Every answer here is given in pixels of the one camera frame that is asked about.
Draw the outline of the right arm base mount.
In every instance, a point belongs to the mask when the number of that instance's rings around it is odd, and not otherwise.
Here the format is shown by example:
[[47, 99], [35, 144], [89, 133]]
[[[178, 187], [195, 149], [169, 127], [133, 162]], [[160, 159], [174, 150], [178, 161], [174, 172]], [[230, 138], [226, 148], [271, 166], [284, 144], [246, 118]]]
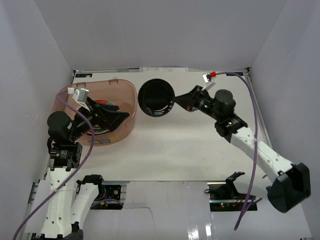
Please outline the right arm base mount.
[[209, 182], [204, 193], [208, 195], [210, 211], [240, 212], [245, 203], [246, 194], [228, 189], [225, 182]]

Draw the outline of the black plate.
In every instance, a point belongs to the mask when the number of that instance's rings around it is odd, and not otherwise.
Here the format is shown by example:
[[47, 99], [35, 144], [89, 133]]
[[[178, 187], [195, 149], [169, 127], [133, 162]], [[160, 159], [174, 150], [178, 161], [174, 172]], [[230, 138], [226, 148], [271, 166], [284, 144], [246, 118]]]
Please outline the black plate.
[[154, 78], [146, 81], [138, 92], [140, 109], [153, 118], [163, 117], [174, 106], [175, 92], [164, 79]]

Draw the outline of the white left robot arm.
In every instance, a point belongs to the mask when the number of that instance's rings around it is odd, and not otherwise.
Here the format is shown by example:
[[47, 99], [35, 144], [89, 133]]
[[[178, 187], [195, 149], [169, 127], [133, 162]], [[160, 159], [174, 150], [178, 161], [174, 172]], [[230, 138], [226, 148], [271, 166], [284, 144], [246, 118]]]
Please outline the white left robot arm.
[[83, 164], [79, 138], [87, 133], [93, 135], [96, 126], [113, 132], [130, 114], [120, 111], [117, 105], [91, 98], [74, 112], [74, 118], [59, 110], [47, 119], [50, 194], [36, 207], [39, 210], [48, 204], [43, 226], [33, 236], [34, 240], [82, 240], [83, 224], [91, 208], [110, 203], [123, 206], [119, 199], [106, 196], [101, 175], [86, 175], [81, 180], [74, 176]]

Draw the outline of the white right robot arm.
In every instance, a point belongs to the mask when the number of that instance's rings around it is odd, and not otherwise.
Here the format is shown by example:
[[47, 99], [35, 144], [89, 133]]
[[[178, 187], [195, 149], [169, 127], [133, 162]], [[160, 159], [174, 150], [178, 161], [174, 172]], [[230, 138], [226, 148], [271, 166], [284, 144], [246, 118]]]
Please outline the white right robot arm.
[[207, 90], [197, 85], [190, 92], [176, 96], [174, 101], [188, 112], [199, 110], [213, 118], [221, 137], [256, 160], [271, 184], [257, 187], [255, 196], [267, 197], [275, 209], [286, 213], [311, 195], [309, 168], [303, 163], [292, 163], [257, 140], [248, 124], [236, 115], [236, 102], [229, 90], [220, 89], [210, 97]]

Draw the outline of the red plate with teal flower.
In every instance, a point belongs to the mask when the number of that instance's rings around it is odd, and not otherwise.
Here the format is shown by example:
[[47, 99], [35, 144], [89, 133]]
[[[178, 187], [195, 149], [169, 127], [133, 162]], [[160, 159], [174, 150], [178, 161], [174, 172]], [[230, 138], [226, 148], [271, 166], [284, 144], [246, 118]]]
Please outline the red plate with teal flower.
[[[95, 101], [97, 101], [98, 103], [104, 103], [104, 104], [109, 104], [109, 105], [115, 105], [113, 104], [111, 101], [105, 100], [105, 99], [96, 99]], [[92, 126], [93, 126], [93, 132], [95, 136], [99, 136], [99, 135], [103, 135], [106, 133], [109, 133], [110, 131], [108, 130], [103, 130], [98, 126], [98, 112], [89, 112], [87, 118], [89, 119], [89, 121], [91, 122]]]

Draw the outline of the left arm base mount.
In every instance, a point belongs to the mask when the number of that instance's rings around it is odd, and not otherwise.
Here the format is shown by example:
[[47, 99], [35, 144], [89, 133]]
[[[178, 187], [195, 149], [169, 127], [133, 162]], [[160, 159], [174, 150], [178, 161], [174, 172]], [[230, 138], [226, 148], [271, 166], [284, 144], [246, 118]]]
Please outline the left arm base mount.
[[127, 183], [79, 184], [75, 204], [87, 204], [91, 210], [121, 210], [125, 203]]

